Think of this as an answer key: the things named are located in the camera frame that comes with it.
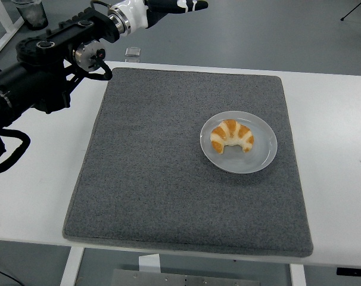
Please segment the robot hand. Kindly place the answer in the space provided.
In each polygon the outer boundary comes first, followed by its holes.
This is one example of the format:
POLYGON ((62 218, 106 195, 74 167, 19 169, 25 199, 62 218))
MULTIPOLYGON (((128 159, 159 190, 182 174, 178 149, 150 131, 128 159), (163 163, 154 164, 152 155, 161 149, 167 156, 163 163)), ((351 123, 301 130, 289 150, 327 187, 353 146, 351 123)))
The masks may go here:
POLYGON ((185 14, 207 8, 207 1, 121 1, 112 5, 108 13, 116 15, 122 21, 125 30, 132 33, 136 29, 153 27, 168 14, 185 14))

